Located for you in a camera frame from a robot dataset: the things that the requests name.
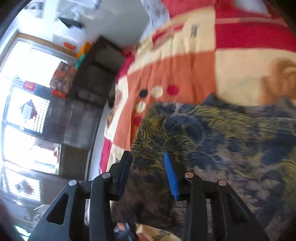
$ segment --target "orange fabric patch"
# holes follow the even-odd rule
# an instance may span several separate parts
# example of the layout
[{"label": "orange fabric patch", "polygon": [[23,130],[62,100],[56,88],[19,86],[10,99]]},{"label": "orange fabric patch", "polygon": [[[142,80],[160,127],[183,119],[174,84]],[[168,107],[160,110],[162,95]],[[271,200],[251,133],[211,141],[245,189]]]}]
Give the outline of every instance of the orange fabric patch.
[{"label": "orange fabric patch", "polygon": [[[214,69],[215,54],[210,51],[156,61],[128,75],[128,99],[120,115],[113,143],[130,150],[139,120],[153,102],[199,104],[210,93],[216,93]],[[155,87],[157,94],[151,94]],[[148,91],[145,97],[139,95],[142,90]],[[141,106],[145,108],[136,108],[141,101]]]}]

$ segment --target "red dot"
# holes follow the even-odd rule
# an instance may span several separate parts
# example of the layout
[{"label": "red dot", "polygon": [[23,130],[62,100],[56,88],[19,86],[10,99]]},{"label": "red dot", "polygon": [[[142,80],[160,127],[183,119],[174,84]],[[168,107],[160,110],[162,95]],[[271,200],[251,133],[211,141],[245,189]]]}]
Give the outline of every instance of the red dot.
[{"label": "red dot", "polygon": [[142,117],[141,116],[136,116],[133,120],[133,123],[135,126],[139,126],[140,123],[142,122]]},{"label": "red dot", "polygon": [[169,85],[167,88],[167,93],[172,96],[176,96],[179,93],[179,87],[176,85]]}]

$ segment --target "black dot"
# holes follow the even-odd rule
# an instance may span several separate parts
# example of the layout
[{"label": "black dot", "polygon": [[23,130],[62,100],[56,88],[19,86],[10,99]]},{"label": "black dot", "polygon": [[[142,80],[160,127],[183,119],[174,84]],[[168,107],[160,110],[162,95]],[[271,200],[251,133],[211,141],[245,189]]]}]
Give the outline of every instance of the black dot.
[{"label": "black dot", "polygon": [[139,93],[139,96],[141,98],[145,98],[147,95],[148,95],[148,90],[147,89],[141,90],[140,93]]}]

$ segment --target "blue gripper pad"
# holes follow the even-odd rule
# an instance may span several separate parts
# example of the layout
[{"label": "blue gripper pad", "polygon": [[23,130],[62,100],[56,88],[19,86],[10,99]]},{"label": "blue gripper pad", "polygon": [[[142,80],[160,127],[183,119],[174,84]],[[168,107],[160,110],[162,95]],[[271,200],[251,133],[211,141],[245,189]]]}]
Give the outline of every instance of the blue gripper pad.
[{"label": "blue gripper pad", "polygon": [[164,155],[165,170],[168,176],[168,183],[170,185],[170,192],[172,193],[175,200],[178,200],[179,191],[178,191],[178,180],[175,174],[175,171],[172,166],[172,162],[167,152]]}]

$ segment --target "folded clothing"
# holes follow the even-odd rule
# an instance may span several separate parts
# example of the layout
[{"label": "folded clothing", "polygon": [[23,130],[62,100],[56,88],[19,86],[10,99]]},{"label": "folded clothing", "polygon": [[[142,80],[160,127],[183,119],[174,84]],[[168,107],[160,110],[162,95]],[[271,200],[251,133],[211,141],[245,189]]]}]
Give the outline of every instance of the folded clothing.
[{"label": "folded clothing", "polygon": [[113,221],[181,237],[185,203],[170,194],[163,163],[170,150],[203,180],[227,180],[270,240],[277,240],[296,209],[295,124],[296,107],[284,97],[253,107],[214,95],[201,105],[153,104],[133,143],[133,164],[123,197],[112,205]]}]

